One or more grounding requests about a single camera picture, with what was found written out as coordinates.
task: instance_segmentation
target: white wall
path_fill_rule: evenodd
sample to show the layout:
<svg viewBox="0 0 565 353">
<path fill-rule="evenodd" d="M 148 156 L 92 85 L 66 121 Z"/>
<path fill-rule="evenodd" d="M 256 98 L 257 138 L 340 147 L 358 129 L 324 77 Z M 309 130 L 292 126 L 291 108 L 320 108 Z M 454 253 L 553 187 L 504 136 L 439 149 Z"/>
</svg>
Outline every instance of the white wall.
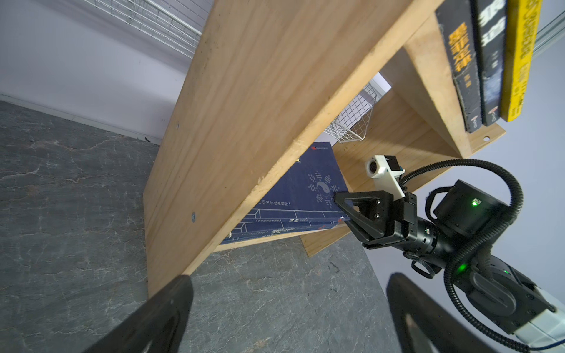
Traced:
<svg viewBox="0 0 565 353">
<path fill-rule="evenodd" d="M 501 122 L 507 134 L 473 156 L 506 168 L 524 190 L 524 208 L 494 245 L 493 255 L 508 262 L 562 302 L 565 302 L 562 272 L 565 265 L 565 189 L 562 187 L 565 173 L 564 57 L 565 40 L 561 39 L 533 61 L 522 115 L 511 123 Z M 457 179 L 506 203 L 510 201 L 506 185 L 496 175 L 478 168 L 457 167 L 416 192 L 419 216 L 425 218 L 425 198 L 430 191 L 453 185 Z M 414 272 L 410 261 L 394 248 L 367 251 L 367 256 L 383 288 L 392 273 L 403 272 L 454 317 L 464 321 L 445 292 L 443 272 L 428 280 Z M 466 300 L 465 304 L 482 322 L 489 323 Z M 511 351 L 473 331 L 496 349 Z"/>
<path fill-rule="evenodd" d="M 0 94 L 163 137 L 190 60 L 90 7 L 1 0 Z"/>
</svg>

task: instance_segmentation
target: black cable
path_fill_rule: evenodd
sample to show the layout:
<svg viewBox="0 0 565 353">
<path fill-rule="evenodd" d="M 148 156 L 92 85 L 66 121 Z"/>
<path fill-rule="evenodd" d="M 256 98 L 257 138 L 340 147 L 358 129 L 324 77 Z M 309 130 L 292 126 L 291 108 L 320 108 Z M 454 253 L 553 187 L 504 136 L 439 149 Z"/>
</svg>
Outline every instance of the black cable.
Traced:
<svg viewBox="0 0 565 353">
<path fill-rule="evenodd" d="M 552 343 L 552 344 L 547 345 L 547 346 L 536 347 L 536 348 L 531 348 L 531 347 L 530 347 L 530 350 L 531 350 L 531 351 L 545 351 L 546 349 L 550 349 L 550 348 L 553 348 L 553 347 L 557 347 L 557 346 L 560 346 L 560 345 L 562 345 L 562 344 L 564 344 L 564 343 L 565 343 L 565 339 L 562 339 L 561 341 Z"/>
<path fill-rule="evenodd" d="M 449 295 L 449 298 L 451 299 L 451 302 L 453 302 L 453 305 L 459 311 L 459 313 L 461 313 L 461 315 L 477 330 L 482 332 L 482 334 L 485 334 L 487 337 L 493 339 L 494 341 L 515 351 L 530 352 L 530 348 L 527 345 L 513 339 L 509 339 L 491 330 L 491 328 L 485 326 L 477 318 L 475 318 L 466 309 L 461 300 L 459 300 L 459 297 L 457 296 L 457 292 L 455 291 L 455 287 L 453 285 L 453 276 L 455 270 L 460 266 L 461 262 L 467 259 L 470 255 L 474 254 L 482 244 L 488 242 L 496 235 L 501 234 L 506 228 L 508 228 L 508 226 L 510 226 L 514 222 L 514 220 L 520 213 L 522 205 L 524 203 L 524 194 L 522 193 L 522 189 L 520 187 L 520 184 L 518 183 L 518 180 L 516 180 L 516 178 L 507 170 L 491 162 L 486 162 L 484 160 L 478 159 L 452 159 L 446 160 L 444 162 L 430 164 L 411 173 L 408 173 L 400 180 L 399 185 L 402 188 L 408 181 L 418 175 L 422 175 L 424 173 L 441 168 L 456 167 L 459 165 L 483 168 L 498 175 L 510 189 L 510 206 L 506 210 L 506 213 L 504 213 L 504 215 L 501 217 L 499 222 L 491 224 L 491 226 L 489 226 L 488 228 L 480 231 L 477 235 L 475 235 L 475 237 L 473 237 L 473 239 L 471 239 L 467 244 L 465 244 L 455 253 L 453 259 L 449 261 L 449 263 L 445 267 L 445 289 L 447 291 L 447 294 Z"/>
<path fill-rule="evenodd" d="M 429 193 L 428 197 L 425 199 L 425 215 L 430 220 L 430 222 L 437 221 L 437 218 L 432 217 L 432 203 L 433 200 L 436 198 L 437 194 L 447 193 L 451 190 L 453 186 L 444 186 L 442 188 L 437 188 L 436 190 Z"/>
<path fill-rule="evenodd" d="M 492 249 L 492 242 L 486 242 L 477 250 L 477 268 L 479 273 L 490 282 L 494 282 L 493 272 L 490 270 L 490 252 Z"/>
</svg>

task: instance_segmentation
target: yellow book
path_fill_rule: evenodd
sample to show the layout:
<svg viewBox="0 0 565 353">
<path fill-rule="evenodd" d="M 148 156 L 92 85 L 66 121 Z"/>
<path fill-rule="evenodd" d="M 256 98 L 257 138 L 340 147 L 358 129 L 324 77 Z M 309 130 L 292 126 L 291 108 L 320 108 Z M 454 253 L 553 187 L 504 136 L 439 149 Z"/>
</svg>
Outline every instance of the yellow book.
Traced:
<svg viewBox="0 0 565 353">
<path fill-rule="evenodd" d="M 540 11 L 541 0 L 508 0 L 501 101 L 501 116 L 506 121 L 522 113 Z"/>
</svg>

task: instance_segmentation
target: black book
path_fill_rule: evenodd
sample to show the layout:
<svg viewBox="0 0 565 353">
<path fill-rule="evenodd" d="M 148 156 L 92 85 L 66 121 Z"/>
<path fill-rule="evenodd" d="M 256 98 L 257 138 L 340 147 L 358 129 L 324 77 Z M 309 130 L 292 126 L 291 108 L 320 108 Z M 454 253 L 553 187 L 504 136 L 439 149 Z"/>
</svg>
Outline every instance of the black book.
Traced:
<svg viewBox="0 0 565 353">
<path fill-rule="evenodd" d="M 479 70 L 469 0 L 446 0 L 436 10 L 468 132 L 481 127 Z"/>
<path fill-rule="evenodd" d="M 483 96 L 483 124 L 500 118 L 506 34 L 506 0 L 473 0 L 475 46 Z"/>
</svg>

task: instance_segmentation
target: wooden side panel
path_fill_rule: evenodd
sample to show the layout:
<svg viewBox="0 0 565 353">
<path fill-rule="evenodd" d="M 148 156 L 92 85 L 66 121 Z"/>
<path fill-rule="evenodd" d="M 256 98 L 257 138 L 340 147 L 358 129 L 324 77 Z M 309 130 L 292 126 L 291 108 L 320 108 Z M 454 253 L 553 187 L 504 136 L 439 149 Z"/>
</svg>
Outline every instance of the wooden side panel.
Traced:
<svg viewBox="0 0 565 353">
<path fill-rule="evenodd" d="M 473 151 L 503 136 L 505 131 L 493 124 L 468 135 Z M 367 136 L 362 141 L 337 143 L 333 147 L 341 172 L 354 191 L 375 189 L 373 181 L 365 173 L 365 162 L 376 154 L 394 155 L 407 173 L 425 165 L 457 158 L 457 153 L 414 111 L 394 89 L 388 91 L 373 109 Z M 441 169 L 411 180 L 409 191 L 446 172 Z"/>
<path fill-rule="evenodd" d="M 479 130 L 469 135 L 469 141 L 471 142 L 473 153 L 479 152 L 483 148 L 487 147 L 488 144 L 498 140 L 505 134 L 506 131 L 498 124 L 492 124 L 489 127 L 484 125 L 481 126 Z"/>
<path fill-rule="evenodd" d="M 150 295 L 204 261 L 440 3 L 216 0 L 144 192 Z"/>
<path fill-rule="evenodd" d="M 347 226 L 343 226 L 341 228 L 324 230 L 323 232 L 305 234 L 300 236 L 300 239 L 302 240 L 306 254 L 308 254 L 309 257 L 312 257 L 349 234 L 349 232 L 349 228 Z"/>
<path fill-rule="evenodd" d="M 381 74 L 459 157 L 472 154 L 435 14 L 383 67 Z"/>
</svg>

